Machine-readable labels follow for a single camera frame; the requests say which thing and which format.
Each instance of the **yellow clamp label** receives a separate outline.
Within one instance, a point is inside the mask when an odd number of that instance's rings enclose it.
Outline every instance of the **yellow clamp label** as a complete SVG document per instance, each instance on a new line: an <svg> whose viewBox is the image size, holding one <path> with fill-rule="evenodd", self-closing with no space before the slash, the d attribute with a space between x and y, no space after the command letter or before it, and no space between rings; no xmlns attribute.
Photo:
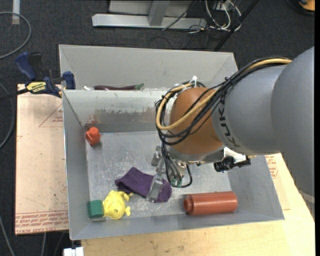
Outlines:
<svg viewBox="0 0 320 256"><path fill-rule="evenodd" d="M40 92L40 91L43 91L46 89L46 83L45 82L31 82L26 86L26 88L31 93L37 93L37 92Z"/></svg>

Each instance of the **yellow rubber duck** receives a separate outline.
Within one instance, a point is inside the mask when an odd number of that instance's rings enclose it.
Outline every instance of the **yellow rubber duck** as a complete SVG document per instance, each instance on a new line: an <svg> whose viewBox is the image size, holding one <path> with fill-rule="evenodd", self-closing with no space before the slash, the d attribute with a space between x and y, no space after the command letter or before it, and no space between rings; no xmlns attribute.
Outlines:
<svg viewBox="0 0 320 256"><path fill-rule="evenodd" d="M104 217L110 217L113 220L120 219L125 213L130 216L130 207L126 207L126 201L129 201L133 193L126 194L123 191L111 190L103 201Z"/></svg>

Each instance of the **green cube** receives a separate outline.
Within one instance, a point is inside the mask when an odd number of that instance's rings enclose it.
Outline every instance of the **green cube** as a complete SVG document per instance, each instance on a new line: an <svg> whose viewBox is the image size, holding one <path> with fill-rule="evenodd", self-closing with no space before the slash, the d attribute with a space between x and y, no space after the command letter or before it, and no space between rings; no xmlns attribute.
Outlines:
<svg viewBox="0 0 320 256"><path fill-rule="evenodd" d="M88 213L90 219L101 218L105 215L104 205L101 200L93 200L88 202Z"/></svg>

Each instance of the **black cable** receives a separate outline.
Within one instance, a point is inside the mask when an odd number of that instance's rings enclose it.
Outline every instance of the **black cable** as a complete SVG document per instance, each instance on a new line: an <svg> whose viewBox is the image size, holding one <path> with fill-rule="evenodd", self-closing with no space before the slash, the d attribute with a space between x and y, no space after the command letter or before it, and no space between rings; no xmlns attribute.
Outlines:
<svg viewBox="0 0 320 256"><path fill-rule="evenodd" d="M190 171L190 168L189 168L189 165L186 166L186 170L189 174L189 183L187 185L182 185L181 188L186 188L186 187L189 187L192 182L193 182L193 178L192 178L192 174L191 174L191 171Z"/></svg>
<svg viewBox="0 0 320 256"><path fill-rule="evenodd" d="M4 100L6 100L6 99L9 99L9 98L18 96L18 95L20 95L20 94L25 94L25 93L27 93L27 92L29 92L29 90L28 90L27 88L24 88L24 89L22 89L22 90L18 90L18 91L12 92L12 93L8 93L7 95L0 97L0 102L1 102L1 101L4 101Z"/></svg>
<svg viewBox="0 0 320 256"><path fill-rule="evenodd" d="M171 157L168 158L169 161L169 166L171 166L171 171L174 170L174 172L176 173L176 175L178 176L179 181L182 180L182 176L180 174L180 172L178 171L176 164L172 161Z"/></svg>
<svg viewBox="0 0 320 256"><path fill-rule="evenodd" d="M181 20L181 18L190 11L190 9L194 6L194 4L196 3L196 1L192 1L192 3L189 5L189 7L174 21L172 22L171 24L169 24L168 26L166 26L164 29L162 29L163 31L164 30L167 30L169 28L171 28L174 24L176 24L178 21Z"/></svg>
<svg viewBox="0 0 320 256"><path fill-rule="evenodd" d="M0 87L4 90L4 92L8 95L7 89L3 86L3 84L0 82ZM10 98L10 105L11 105L11 113L12 113L12 120L11 120L11 125L9 128L9 131L7 132L4 140L0 144L0 149L7 143L10 135L13 133L14 128L15 128L15 122L16 122L16 112L15 112L15 107L14 107L14 101L12 98Z"/></svg>
<svg viewBox="0 0 320 256"><path fill-rule="evenodd" d="M167 168L170 165L170 162L169 162L170 157L168 155L168 152L166 150L166 147L165 147L164 143L162 143L162 145L161 145L161 153L162 153L162 157L163 157L164 162L165 162L165 166ZM175 179L177 178L177 173L175 173L174 171L172 171L172 175L173 175L173 177Z"/></svg>
<svg viewBox="0 0 320 256"><path fill-rule="evenodd" d="M198 25L191 25L187 30L183 30L182 32L187 32L190 36L191 34L197 35L197 33L201 32L205 28L200 25L202 18L200 19L200 22Z"/></svg>
<svg viewBox="0 0 320 256"><path fill-rule="evenodd" d="M187 111L186 111L183 115L185 116L186 114L188 114L188 113L191 111L191 109L193 109L193 108L197 105L197 103L206 95L206 93L209 92L209 91L212 90L212 89L213 89L213 88L209 88L209 89L205 90L205 91L195 100L195 102L192 103L192 105L187 109Z"/></svg>
<svg viewBox="0 0 320 256"><path fill-rule="evenodd" d="M216 105L215 107L212 108L212 111L210 112L210 114L206 117L206 119L202 122L202 124L199 125L199 127L190 133L190 135L195 134L197 131L200 130L200 128L204 125L204 123L211 117L211 115L213 114L213 112L216 110L218 105Z"/></svg>
<svg viewBox="0 0 320 256"><path fill-rule="evenodd" d="M182 83L182 85L186 85L188 83L189 83L188 81L185 81L185 82ZM201 87L206 87L202 82L199 82L199 81L196 81L196 84L200 85Z"/></svg>
<svg viewBox="0 0 320 256"><path fill-rule="evenodd" d="M218 24L216 22L216 20L213 17L214 12L217 10L218 4L219 4L219 2L216 3L216 5L215 5L215 7L214 7L214 9L212 10L212 13L211 13L210 10L209 10L208 1L205 0L204 1L204 8L205 8L205 12L204 13L207 14L208 18L210 19L211 22L213 22L214 25L218 26L221 29L222 27L220 26L220 24Z"/></svg>
<svg viewBox="0 0 320 256"><path fill-rule="evenodd" d="M55 249L54 249L54 252L53 252L52 256L56 256L57 255L57 252L58 252L58 249L59 249L59 245L60 245L60 243L62 241L62 238L64 237L65 234L66 234L65 232L62 232L62 235L60 236L59 241L55 246Z"/></svg>
<svg viewBox="0 0 320 256"><path fill-rule="evenodd" d="M176 134L173 134L172 132L171 132L171 134L163 133L160 129L157 128L157 131L158 131L158 134L159 134L161 141L164 144L169 145L169 146L176 145L176 144L180 143L181 141L183 141L188 135L190 135L192 128L203 118L203 116L214 106L214 104L216 104L218 102L218 100L228 91L228 89L231 86L236 84L239 80L241 80L242 78L244 78L248 74L256 71L257 69L262 69L262 68L265 68L266 66L279 65L279 64L263 64L263 65L257 66L256 68L252 68L252 69L246 71L250 66L256 64L257 62L261 62L261 61L265 61L265 60L269 60L269 59L274 59L274 58L288 60L288 58L285 58L285 57L270 56L270 57L259 58L259 59L256 59L256 60L248 63L247 65L245 65L244 67L239 69L236 73L234 73L230 78L226 78L226 81L222 85L219 84L219 85L216 85L213 87L213 88L216 88L216 87L220 86L220 88L216 91L216 93L212 97L212 99L206 103L206 105L197 114L197 116L193 119L193 121L191 122L191 124L187 128L185 128L184 130L182 130ZM160 123L162 123L163 118L164 118L164 112L161 113ZM180 139L176 140L175 142L166 141L166 138L177 138L177 137L180 137Z"/></svg>

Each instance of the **orange cylinder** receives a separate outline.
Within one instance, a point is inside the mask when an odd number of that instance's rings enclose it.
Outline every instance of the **orange cylinder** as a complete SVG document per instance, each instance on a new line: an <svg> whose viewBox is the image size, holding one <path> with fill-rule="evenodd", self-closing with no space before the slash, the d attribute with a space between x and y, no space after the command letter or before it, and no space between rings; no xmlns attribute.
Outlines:
<svg viewBox="0 0 320 256"><path fill-rule="evenodd" d="M85 138L91 146L97 144L100 141L101 134L97 127L91 127L88 131L85 132Z"/></svg>
<svg viewBox="0 0 320 256"><path fill-rule="evenodd" d="M188 215L232 213L238 207L238 200L232 191L188 194L183 207Z"/></svg>

